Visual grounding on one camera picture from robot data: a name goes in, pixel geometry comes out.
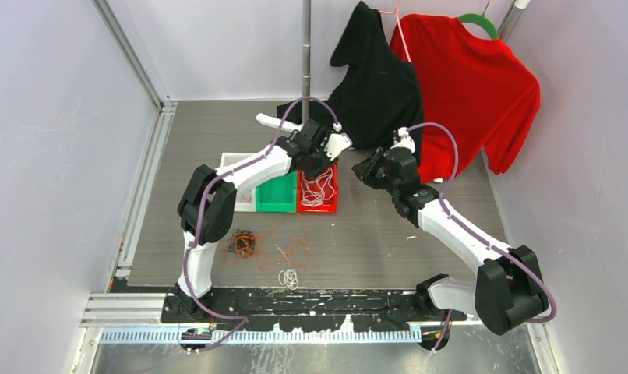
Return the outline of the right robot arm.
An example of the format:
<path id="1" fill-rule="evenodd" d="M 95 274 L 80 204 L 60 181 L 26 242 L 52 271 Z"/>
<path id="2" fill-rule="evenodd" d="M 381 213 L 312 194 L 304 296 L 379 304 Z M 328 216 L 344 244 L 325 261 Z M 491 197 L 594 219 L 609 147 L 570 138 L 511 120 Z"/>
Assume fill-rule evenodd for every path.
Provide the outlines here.
<path id="1" fill-rule="evenodd" d="M 440 274 L 423 282 L 416 299 L 418 314 L 437 319 L 446 309 L 477 316 L 496 335 L 504 335 L 542 313 L 553 314 L 538 258 L 526 245 L 517 248 L 498 241 L 459 214 L 443 194 L 422 184 L 411 151 L 379 148 L 353 166 L 368 187 L 390 195 L 397 213 L 433 235 L 472 271 L 475 281 Z"/>

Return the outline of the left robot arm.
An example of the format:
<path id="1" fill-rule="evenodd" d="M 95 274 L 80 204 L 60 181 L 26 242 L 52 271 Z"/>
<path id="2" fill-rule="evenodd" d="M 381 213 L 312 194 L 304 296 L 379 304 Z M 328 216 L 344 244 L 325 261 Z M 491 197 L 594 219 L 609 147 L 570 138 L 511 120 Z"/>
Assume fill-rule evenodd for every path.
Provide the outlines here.
<path id="1" fill-rule="evenodd" d="M 238 195 L 296 171 L 315 177 L 350 146 L 339 124 L 308 120 L 239 162 L 223 168 L 202 164 L 193 172 L 177 207 L 185 245 L 175 297 L 184 316 L 199 322 L 210 314 L 205 295 L 212 288 L 214 251 L 232 226 Z"/>

